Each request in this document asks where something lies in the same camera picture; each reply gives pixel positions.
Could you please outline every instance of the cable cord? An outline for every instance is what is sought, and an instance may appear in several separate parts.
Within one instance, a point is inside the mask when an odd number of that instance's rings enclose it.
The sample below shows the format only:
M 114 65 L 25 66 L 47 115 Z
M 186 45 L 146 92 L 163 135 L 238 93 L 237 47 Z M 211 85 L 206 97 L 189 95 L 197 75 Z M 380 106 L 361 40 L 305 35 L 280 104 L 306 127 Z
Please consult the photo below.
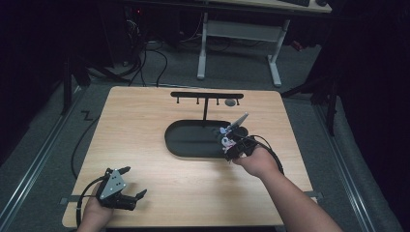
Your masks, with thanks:
M 136 71 L 135 75 L 134 75 L 134 76 L 132 77 L 132 79 L 130 80 L 129 86 L 132 85 L 133 81 L 135 80 L 136 76 L 137 76 L 139 73 L 141 73 L 142 86 L 143 86 L 143 87 L 146 87 L 146 86 L 147 86 L 147 84 L 145 83 L 145 79 L 144 79 L 144 77 L 142 76 L 142 68 L 144 68 L 144 66 L 145 66 L 145 61 L 146 61 L 146 60 L 147 60 L 147 44 L 145 44 L 145 46 L 144 46 L 144 60 L 143 60 L 143 62 L 142 62 L 142 64 L 141 64 L 141 66 L 139 67 L 139 69 Z
M 164 54 L 162 54 L 162 53 L 159 52 L 159 51 L 156 51 L 156 50 L 148 50 L 148 51 L 156 52 L 156 53 L 158 53 L 159 55 L 161 55 L 161 56 L 165 59 L 165 66 L 163 67 L 162 72 L 160 73 L 160 75 L 159 75 L 158 78 L 157 78 L 157 88 L 158 88 L 158 87 L 160 87 L 160 78 L 161 78 L 161 76 L 163 75 L 163 73 L 165 72 L 166 67 L 168 66 L 168 59 L 166 58 L 166 56 L 165 56 Z
M 82 133 L 81 137 L 78 139 L 78 141 L 77 141 L 77 143 L 76 143 L 76 145 L 75 145 L 75 148 L 74 148 L 73 153 L 72 153 L 72 160 L 71 160 L 72 173 L 73 173 L 73 176 L 75 177 L 75 179 L 78 178 L 78 176 L 77 176 L 77 174 L 75 173 L 75 170 L 74 170 L 74 156 L 75 156 L 76 150 L 78 149 L 79 144 L 81 143 L 81 141 L 82 141 L 82 139 L 84 138 L 85 134 L 91 129 L 91 127 L 93 127 L 93 125 L 94 125 L 97 121 L 99 121 L 100 117 L 101 117 L 101 116 L 98 116 L 96 119 L 94 119 L 94 121 L 93 121 L 93 122 L 88 126 L 88 128 Z
M 88 184 L 88 186 L 84 189 L 84 191 L 81 193 L 81 195 L 79 196 L 79 199 L 77 201 L 77 207 L 75 209 L 76 212 L 76 224 L 77 227 L 81 224 L 81 207 L 82 207 L 82 199 L 85 197 L 85 193 L 88 191 L 88 189 L 94 185 L 97 182 L 102 181 L 105 178 L 105 176 L 101 176 L 98 179 L 94 180 L 93 182 L 91 182 L 90 184 Z

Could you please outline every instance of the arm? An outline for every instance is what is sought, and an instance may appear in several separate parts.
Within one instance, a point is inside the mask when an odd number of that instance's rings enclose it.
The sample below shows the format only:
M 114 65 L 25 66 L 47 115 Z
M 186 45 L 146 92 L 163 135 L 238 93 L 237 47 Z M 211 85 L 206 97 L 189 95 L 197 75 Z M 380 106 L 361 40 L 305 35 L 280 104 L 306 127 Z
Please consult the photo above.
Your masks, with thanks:
M 93 195 L 96 194 L 100 185 L 96 185 Z M 79 225 L 77 232 L 99 232 L 101 231 L 112 217 L 114 209 L 109 209 L 100 205 L 96 197 L 90 197 L 84 208 L 84 216 Z
M 320 206 L 279 172 L 275 160 L 264 148 L 256 146 L 251 156 L 233 162 L 262 181 L 288 231 L 341 231 Z

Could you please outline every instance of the person's left hand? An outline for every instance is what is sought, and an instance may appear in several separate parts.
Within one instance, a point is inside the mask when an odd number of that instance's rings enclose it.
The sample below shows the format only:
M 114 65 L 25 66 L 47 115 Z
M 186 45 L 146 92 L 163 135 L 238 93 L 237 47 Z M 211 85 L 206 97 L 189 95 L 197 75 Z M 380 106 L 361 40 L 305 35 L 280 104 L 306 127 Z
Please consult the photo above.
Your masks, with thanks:
M 93 195 L 96 194 L 99 189 L 100 184 L 94 187 Z M 88 202 L 84 209 L 84 216 L 82 222 L 79 225 L 77 231 L 100 231 L 102 230 L 108 222 L 111 220 L 114 209 L 103 207 L 99 200 L 92 196 L 88 199 Z

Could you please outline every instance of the electronic device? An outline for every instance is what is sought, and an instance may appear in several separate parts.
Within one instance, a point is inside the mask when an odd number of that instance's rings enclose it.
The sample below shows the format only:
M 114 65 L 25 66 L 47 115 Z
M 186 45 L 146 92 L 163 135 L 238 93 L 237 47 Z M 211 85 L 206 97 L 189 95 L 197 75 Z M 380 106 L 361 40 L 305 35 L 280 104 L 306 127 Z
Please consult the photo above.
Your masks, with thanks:
M 223 146 L 222 149 L 225 153 L 225 159 L 231 161 L 233 159 L 239 158 L 242 154 L 251 156 L 256 145 L 260 145 L 272 155 L 272 157 L 278 164 L 279 171 L 284 174 L 280 160 L 272 150 L 269 143 L 261 136 L 249 135 L 248 130 L 244 127 L 241 127 L 241 124 L 247 117 L 248 114 L 245 113 L 237 121 L 226 127 L 226 129 L 220 128 L 219 140 L 220 144 Z M 257 141 L 255 137 L 262 138 L 268 145 Z
M 77 226 L 81 223 L 81 205 L 82 199 L 85 197 L 87 190 L 94 184 L 101 182 L 99 188 L 97 189 L 95 196 L 100 204 L 106 208 L 111 209 L 121 209 L 133 211 L 136 206 L 136 202 L 142 199 L 147 192 L 147 189 L 143 190 L 140 193 L 137 193 L 136 196 L 127 196 L 121 193 L 121 190 L 124 189 L 127 184 L 124 182 L 121 177 L 122 174 L 130 171 L 130 167 L 123 167 L 120 169 L 110 169 L 107 168 L 103 176 L 97 178 L 91 182 L 85 190 L 81 193 L 76 207 L 76 223 Z
M 310 0 L 278 0 L 278 1 L 295 4 L 295 5 L 302 6 L 302 7 L 308 7 L 308 4 L 310 3 Z

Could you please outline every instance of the desk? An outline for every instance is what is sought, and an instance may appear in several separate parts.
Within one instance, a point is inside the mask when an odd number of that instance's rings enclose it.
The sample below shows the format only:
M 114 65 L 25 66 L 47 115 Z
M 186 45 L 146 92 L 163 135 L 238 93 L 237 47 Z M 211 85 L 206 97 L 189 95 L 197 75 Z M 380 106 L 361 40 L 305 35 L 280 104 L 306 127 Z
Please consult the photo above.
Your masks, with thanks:
M 206 3 L 225 3 L 246 5 L 250 7 L 265 7 L 275 8 L 288 11 L 300 11 L 309 13 L 330 13 L 332 8 L 329 5 L 320 7 L 314 0 L 310 0 L 309 7 L 297 6 L 294 4 L 280 2 L 278 0 L 207 0 Z M 198 62 L 198 79 L 205 78 L 206 69 L 206 41 L 208 36 L 227 37 L 234 39 L 254 40 L 276 43 L 272 54 L 269 55 L 268 64 L 271 70 L 272 79 L 276 87 L 281 86 L 280 77 L 278 74 L 277 58 L 282 46 L 284 37 L 289 26 L 290 20 L 286 19 L 281 26 L 262 26 L 255 24 L 245 24 L 236 22 L 226 22 L 219 20 L 208 20 L 208 14 L 204 14 L 202 26 L 202 44 L 199 53 Z
M 134 195 L 148 189 L 134 211 L 116 210 L 108 227 L 280 225 L 267 190 L 241 166 L 225 159 L 188 159 L 172 155 L 164 132 L 181 119 L 202 119 L 204 102 L 170 96 L 172 91 L 241 93 L 239 105 L 209 100 L 208 119 L 233 122 L 244 112 L 251 134 L 265 137 L 278 154 L 285 175 L 312 191 L 280 94 L 273 91 L 114 87 L 104 106 L 73 189 L 80 195 L 107 167 L 130 166 L 123 175 Z M 63 217 L 75 227 L 74 202 Z

